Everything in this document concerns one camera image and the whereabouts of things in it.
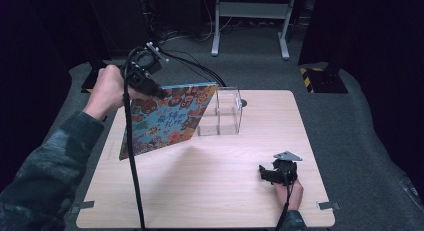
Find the camouflage sleeve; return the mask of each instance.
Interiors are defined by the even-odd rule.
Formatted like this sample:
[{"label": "camouflage sleeve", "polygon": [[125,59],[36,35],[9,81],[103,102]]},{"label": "camouflage sleeve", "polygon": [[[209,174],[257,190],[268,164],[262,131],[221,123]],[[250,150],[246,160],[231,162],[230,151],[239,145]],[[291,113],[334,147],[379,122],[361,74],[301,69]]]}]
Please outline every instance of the camouflage sleeve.
[{"label": "camouflage sleeve", "polygon": [[100,122],[78,111],[35,149],[0,194],[1,230],[63,229],[63,216],[103,130]]},{"label": "camouflage sleeve", "polygon": [[289,210],[284,220],[281,231],[305,231],[307,227],[299,211]]}]

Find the hand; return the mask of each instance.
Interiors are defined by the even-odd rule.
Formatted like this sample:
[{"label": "hand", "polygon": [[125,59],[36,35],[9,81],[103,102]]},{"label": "hand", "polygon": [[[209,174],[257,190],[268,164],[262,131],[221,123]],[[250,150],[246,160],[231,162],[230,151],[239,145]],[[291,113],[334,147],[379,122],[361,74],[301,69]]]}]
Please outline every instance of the hand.
[{"label": "hand", "polygon": [[[101,121],[108,114],[124,106],[124,79],[120,70],[115,65],[108,65],[99,70],[96,84],[91,92],[90,99],[84,112]],[[150,99],[151,96],[136,92],[128,88],[130,99]]]},{"label": "hand", "polygon": [[[292,189],[292,193],[289,200],[288,210],[299,210],[300,203],[302,203],[303,186],[300,184],[299,179],[296,179],[292,185],[293,189],[291,185],[289,186],[289,189]],[[278,201],[284,205],[287,201],[287,187],[277,183],[274,183],[274,187],[277,192]]]}]

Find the wire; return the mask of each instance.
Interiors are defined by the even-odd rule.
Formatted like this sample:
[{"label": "wire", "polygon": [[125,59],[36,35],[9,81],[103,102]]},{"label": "wire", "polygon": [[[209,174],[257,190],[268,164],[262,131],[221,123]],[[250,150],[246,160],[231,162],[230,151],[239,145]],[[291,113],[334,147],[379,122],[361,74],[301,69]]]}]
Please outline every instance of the wire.
[{"label": "wire", "polygon": [[131,122],[131,105],[130,105],[130,95],[128,93],[128,65],[130,62],[130,59],[141,48],[137,47],[133,49],[130,54],[128,55],[127,60],[124,64],[124,94],[123,94],[123,101],[124,101],[124,107],[125,107],[125,118],[126,118],[126,131],[127,131],[127,149],[128,149],[128,158],[130,160],[130,167],[131,167],[131,173],[133,177],[133,183],[134,183],[134,189],[135,189],[135,196],[137,200],[137,207],[138,207],[138,214],[140,218],[140,225],[141,230],[146,230],[145,223],[144,223],[144,213],[143,213],[143,205],[141,203],[141,192],[140,192],[140,185],[138,182],[138,175],[137,175],[137,166],[135,165],[135,158],[134,158],[134,151],[133,151],[133,143],[132,143],[132,122]]},{"label": "wire", "polygon": [[284,185],[287,187],[287,200],[286,200],[286,203],[284,204],[283,211],[281,212],[280,218],[278,220],[277,226],[275,227],[274,231],[279,231],[280,228],[281,228],[281,225],[283,224],[284,220],[286,219],[287,212],[288,212],[288,209],[289,209],[289,204],[290,204],[289,200],[290,200],[290,196],[291,196],[291,193],[293,191],[293,186],[294,186],[294,185],[292,185],[292,189],[290,190],[290,187],[289,187],[290,185],[289,185],[286,174],[283,173],[283,176],[284,176]]},{"label": "wire", "polygon": [[173,59],[175,59],[175,60],[178,60],[178,61],[181,61],[181,62],[184,62],[184,63],[186,63],[186,64],[189,64],[189,65],[192,65],[192,66],[195,66],[195,67],[197,67],[197,68],[199,68],[200,70],[202,70],[202,71],[204,71],[206,74],[208,74],[210,77],[212,77],[217,83],[219,83],[219,85],[221,86],[221,87],[227,87],[227,85],[225,84],[225,82],[224,82],[224,80],[222,80],[221,79],[221,77],[219,77],[219,75],[218,74],[216,74],[215,72],[213,72],[212,70],[210,70],[210,69],[208,69],[208,68],[206,68],[206,67],[204,67],[204,66],[202,66],[202,65],[200,65],[199,63],[198,63],[198,61],[197,61],[197,63],[195,63],[195,62],[192,62],[192,61],[190,61],[190,60],[187,60],[187,59],[184,59],[184,58],[181,58],[181,57],[178,57],[178,56],[175,56],[175,55],[172,55],[172,54],[169,54],[169,53],[167,53],[167,52],[165,52],[163,49],[161,49],[159,52],[161,52],[163,55],[165,55],[165,56],[168,56],[168,57],[170,57],[170,58],[173,58]]},{"label": "wire", "polygon": [[211,16],[211,13],[209,12],[209,8],[208,8],[208,4],[206,3],[206,0],[203,0],[203,3],[205,4],[205,7],[206,7],[206,12],[208,13],[208,16],[209,16],[209,22],[210,22],[210,31],[209,31],[209,34],[207,34],[206,35],[206,38],[203,38],[203,39],[197,39],[196,38],[196,40],[197,41],[205,41],[206,39],[208,39],[214,32],[213,32],[213,24],[212,24],[212,16]]}]

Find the gray carpet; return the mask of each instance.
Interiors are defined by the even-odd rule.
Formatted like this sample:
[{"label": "gray carpet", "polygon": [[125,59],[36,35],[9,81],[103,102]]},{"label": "gray carpet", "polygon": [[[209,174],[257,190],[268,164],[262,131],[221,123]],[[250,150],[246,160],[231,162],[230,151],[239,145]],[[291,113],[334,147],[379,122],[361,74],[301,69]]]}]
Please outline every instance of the gray carpet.
[{"label": "gray carpet", "polygon": [[[408,178],[391,162],[376,137],[367,101],[355,79],[345,71],[340,72],[348,94],[307,93],[299,71],[301,66],[297,65],[305,30],[304,26],[294,30],[288,44],[289,61],[280,56],[279,29],[269,27],[221,35],[218,57],[210,55],[212,37],[203,42],[173,39],[162,48],[193,55],[218,73],[227,86],[294,93],[329,199],[342,207],[334,212],[336,223],[331,230],[424,230],[424,213],[399,185]],[[190,59],[188,55],[173,54]],[[70,70],[73,85],[52,130],[74,110],[84,107],[88,94],[80,93],[80,86],[90,69],[88,64],[81,64]],[[206,81],[172,59],[154,79],[162,85]],[[90,158],[75,204],[84,199],[113,116],[105,122],[106,131]],[[77,214],[66,216],[67,230],[79,230],[76,218]]]}]

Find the black curtain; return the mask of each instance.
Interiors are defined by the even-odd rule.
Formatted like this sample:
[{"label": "black curtain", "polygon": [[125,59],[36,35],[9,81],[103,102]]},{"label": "black curtain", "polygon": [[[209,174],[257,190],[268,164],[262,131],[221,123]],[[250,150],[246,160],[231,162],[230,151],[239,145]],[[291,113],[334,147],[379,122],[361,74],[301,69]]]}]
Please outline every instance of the black curtain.
[{"label": "black curtain", "polygon": [[87,0],[0,0],[0,190],[44,140],[67,97],[69,70],[107,50]]},{"label": "black curtain", "polygon": [[[317,0],[299,58],[299,64],[341,61],[341,68],[357,79],[367,97],[376,134],[421,198],[423,3],[424,0]],[[358,10],[365,10],[365,15],[352,21]],[[352,23],[360,27],[346,36]],[[340,57],[340,50],[348,52]]]}]

